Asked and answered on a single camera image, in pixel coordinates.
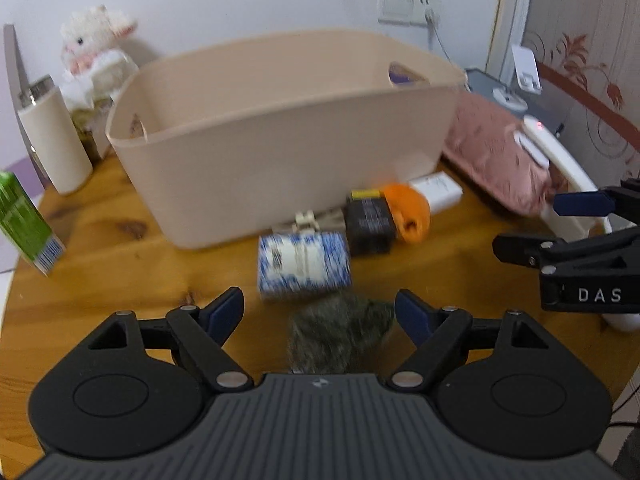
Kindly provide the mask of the white phone stand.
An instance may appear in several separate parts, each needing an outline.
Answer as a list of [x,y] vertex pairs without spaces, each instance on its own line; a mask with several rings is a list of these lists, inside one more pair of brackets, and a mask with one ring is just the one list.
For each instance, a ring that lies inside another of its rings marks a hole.
[[[542,85],[537,68],[537,62],[533,51],[529,48],[512,44],[512,60],[514,63],[514,76],[518,88],[525,93],[540,96]],[[522,98],[508,86],[492,89],[494,100],[511,112],[524,114],[528,109],[526,99]]]

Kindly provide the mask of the white plush lamb toy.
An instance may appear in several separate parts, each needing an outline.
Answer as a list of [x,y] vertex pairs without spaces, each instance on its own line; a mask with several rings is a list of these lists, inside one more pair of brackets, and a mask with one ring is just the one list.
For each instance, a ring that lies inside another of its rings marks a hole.
[[74,12],[61,26],[64,65],[61,92],[67,109],[92,110],[94,103],[116,99],[138,70],[122,50],[122,42],[137,29],[137,21],[122,11],[93,6]]

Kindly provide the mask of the blue white patterned box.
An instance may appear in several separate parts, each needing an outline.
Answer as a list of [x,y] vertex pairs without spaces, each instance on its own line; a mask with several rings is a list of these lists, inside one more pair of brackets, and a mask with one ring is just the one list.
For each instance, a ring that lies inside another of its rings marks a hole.
[[340,232],[270,234],[258,242],[257,289],[264,299],[316,296],[352,286]]

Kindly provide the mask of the grey furry object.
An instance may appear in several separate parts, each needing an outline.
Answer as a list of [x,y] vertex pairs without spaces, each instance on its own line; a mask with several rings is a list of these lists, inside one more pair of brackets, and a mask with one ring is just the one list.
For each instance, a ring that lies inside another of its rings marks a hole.
[[296,374],[366,372],[395,319],[383,300],[337,292],[308,304],[288,322],[288,362]]

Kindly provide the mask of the black box yellow top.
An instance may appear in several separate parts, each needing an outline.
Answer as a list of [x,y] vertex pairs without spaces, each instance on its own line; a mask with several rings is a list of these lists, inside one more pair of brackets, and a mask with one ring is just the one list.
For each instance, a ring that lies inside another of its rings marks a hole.
[[344,208],[346,237],[354,257],[388,254],[396,226],[386,198],[379,190],[353,190]]

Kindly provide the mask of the beige plastic storage basket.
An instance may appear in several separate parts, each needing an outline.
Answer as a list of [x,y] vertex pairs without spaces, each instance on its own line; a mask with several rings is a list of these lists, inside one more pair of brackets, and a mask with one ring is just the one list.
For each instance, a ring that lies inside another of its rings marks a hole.
[[200,249],[429,174],[465,84],[375,32],[281,32],[146,64],[106,134],[165,237]]

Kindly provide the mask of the beige hair claw clip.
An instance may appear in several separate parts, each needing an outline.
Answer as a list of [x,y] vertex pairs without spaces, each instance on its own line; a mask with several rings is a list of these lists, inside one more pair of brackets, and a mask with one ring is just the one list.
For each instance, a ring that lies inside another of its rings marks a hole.
[[312,210],[299,211],[292,222],[279,223],[271,227],[274,234],[308,232],[345,232],[346,222],[341,208],[315,214]]

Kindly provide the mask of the green drink carton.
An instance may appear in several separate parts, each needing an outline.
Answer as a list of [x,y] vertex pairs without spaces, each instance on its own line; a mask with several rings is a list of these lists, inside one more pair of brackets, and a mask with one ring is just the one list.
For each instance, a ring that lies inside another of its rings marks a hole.
[[22,258],[44,275],[65,252],[16,175],[6,171],[1,173],[1,231]]

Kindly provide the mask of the orange bag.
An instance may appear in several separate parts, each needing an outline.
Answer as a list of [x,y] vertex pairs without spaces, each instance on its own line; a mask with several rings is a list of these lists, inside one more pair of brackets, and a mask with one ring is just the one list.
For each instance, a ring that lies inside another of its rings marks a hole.
[[403,183],[385,185],[381,192],[394,219],[398,240],[408,244],[423,242],[431,222],[427,199]]

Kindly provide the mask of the white wall switch socket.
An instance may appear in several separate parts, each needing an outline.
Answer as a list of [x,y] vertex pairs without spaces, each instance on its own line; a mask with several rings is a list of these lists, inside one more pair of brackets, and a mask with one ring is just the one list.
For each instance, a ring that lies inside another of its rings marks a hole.
[[439,0],[378,0],[378,21],[384,24],[436,27]]

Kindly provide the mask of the white blue soap box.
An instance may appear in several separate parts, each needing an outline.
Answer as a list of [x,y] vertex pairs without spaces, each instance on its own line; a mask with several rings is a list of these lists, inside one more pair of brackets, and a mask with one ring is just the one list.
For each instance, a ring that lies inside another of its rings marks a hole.
[[443,171],[412,179],[409,185],[425,197],[431,214],[456,206],[463,196],[463,188]]

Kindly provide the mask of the pink hot water bag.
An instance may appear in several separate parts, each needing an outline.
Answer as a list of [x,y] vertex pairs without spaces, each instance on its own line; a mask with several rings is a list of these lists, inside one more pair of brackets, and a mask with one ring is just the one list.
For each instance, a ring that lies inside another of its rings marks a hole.
[[568,181],[518,144],[521,120],[477,93],[462,91],[442,154],[506,209],[535,217]]

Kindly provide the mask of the white thermos bottle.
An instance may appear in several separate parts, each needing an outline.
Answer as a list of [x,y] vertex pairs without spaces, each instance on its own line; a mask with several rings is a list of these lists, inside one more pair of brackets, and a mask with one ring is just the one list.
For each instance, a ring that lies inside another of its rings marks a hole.
[[81,188],[92,173],[92,163],[76,132],[62,93],[50,76],[20,94],[18,117],[26,136],[58,194]]

